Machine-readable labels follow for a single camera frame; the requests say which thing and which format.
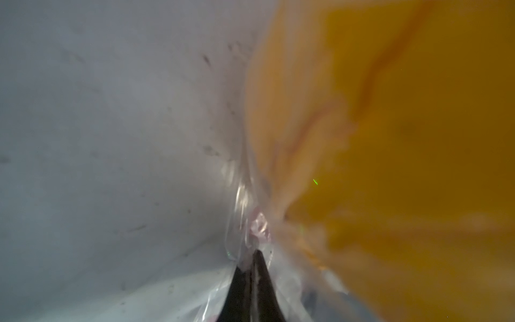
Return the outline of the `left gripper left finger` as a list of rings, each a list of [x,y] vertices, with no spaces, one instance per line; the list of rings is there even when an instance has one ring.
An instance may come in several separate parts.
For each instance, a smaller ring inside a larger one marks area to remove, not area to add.
[[[236,267],[217,322],[251,322],[251,269]]]

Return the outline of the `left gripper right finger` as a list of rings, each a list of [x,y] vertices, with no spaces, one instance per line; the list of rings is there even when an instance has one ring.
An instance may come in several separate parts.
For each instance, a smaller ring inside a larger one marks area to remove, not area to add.
[[[253,253],[252,321],[286,322],[261,250]]]

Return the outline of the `clear zip-top bag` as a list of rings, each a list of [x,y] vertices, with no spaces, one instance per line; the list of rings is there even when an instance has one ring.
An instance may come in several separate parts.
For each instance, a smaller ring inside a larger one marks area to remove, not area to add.
[[[379,321],[377,315],[349,294],[331,271],[323,269],[319,275],[330,289],[317,287],[311,277],[293,266],[272,238],[269,221],[260,208],[265,200],[266,183],[259,177],[254,159],[270,150],[287,129],[286,122],[255,119],[245,122],[245,146],[231,176],[230,187],[236,196],[225,231],[225,249],[234,267],[211,290],[194,319],[217,321],[236,267],[250,268],[252,272],[253,253],[261,250],[286,321]]]

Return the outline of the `orange yellow pear bag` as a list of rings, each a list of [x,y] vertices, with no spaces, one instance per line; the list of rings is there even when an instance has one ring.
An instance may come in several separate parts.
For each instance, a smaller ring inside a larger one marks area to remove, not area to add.
[[[513,1],[279,1],[245,129],[308,273],[385,321],[514,320]]]

